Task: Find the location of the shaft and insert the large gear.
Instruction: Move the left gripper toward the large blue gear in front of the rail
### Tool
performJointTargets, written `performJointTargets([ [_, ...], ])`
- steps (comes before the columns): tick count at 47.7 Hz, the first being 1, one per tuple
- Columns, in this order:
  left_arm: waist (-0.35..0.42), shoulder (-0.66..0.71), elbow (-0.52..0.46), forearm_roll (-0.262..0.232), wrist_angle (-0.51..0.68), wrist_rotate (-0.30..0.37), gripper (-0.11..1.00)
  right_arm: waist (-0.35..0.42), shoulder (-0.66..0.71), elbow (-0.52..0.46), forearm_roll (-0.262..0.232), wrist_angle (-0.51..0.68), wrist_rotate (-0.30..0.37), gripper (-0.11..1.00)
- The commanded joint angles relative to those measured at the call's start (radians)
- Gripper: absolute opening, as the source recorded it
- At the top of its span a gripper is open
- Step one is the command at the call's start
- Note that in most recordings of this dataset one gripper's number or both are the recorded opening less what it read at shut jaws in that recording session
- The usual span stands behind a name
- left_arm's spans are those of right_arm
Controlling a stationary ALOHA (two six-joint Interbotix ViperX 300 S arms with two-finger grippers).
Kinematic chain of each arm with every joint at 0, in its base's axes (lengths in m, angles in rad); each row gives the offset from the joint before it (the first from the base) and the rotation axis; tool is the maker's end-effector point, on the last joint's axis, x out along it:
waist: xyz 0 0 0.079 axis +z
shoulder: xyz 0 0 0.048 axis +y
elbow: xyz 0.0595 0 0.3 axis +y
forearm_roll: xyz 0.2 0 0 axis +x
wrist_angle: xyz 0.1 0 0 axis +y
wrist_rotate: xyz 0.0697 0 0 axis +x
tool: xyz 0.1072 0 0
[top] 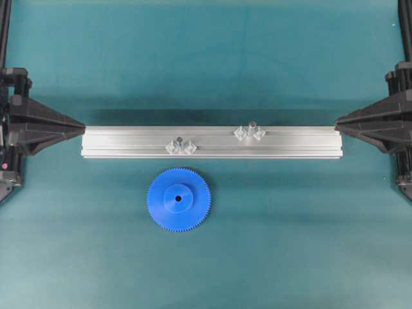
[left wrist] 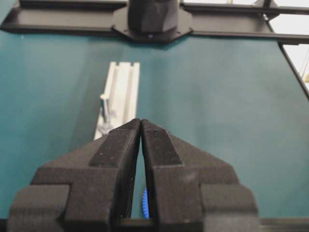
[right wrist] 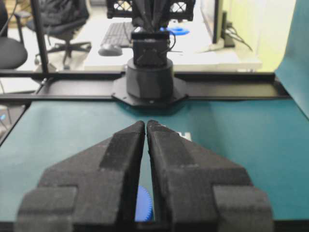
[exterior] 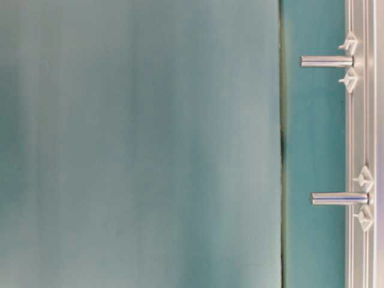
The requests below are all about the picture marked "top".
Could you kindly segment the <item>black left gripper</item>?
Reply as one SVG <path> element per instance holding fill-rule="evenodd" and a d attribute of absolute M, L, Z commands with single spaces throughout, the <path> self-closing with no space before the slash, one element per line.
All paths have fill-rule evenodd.
<path fill-rule="evenodd" d="M 36 155 L 51 145 L 79 136 L 86 128 L 83 123 L 28 98 L 31 86 L 25 69 L 1 69 L 1 187 L 22 185 L 24 155 Z M 10 88 L 14 89 L 11 99 Z M 8 143 L 9 122 L 26 129 L 12 131 Z"/>

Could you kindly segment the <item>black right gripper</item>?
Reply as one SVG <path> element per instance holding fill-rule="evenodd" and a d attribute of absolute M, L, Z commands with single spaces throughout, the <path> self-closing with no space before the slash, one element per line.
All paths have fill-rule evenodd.
<path fill-rule="evenodd" d="M 399 62 L 395 70 L 386 74 L 389 97 L 365 108 L 353 111 L 335 122 L 336 130 L 376 147 L 384 154 L 395 154 L 397 161 L 397 185 L 402 193 L 411 193 L 411 110 L 402 111 L 402 94 L 411 90 L 411 61 Z M 396 128 L 393 142 L 381 136 L 367 136 L 364 131 Z"/>

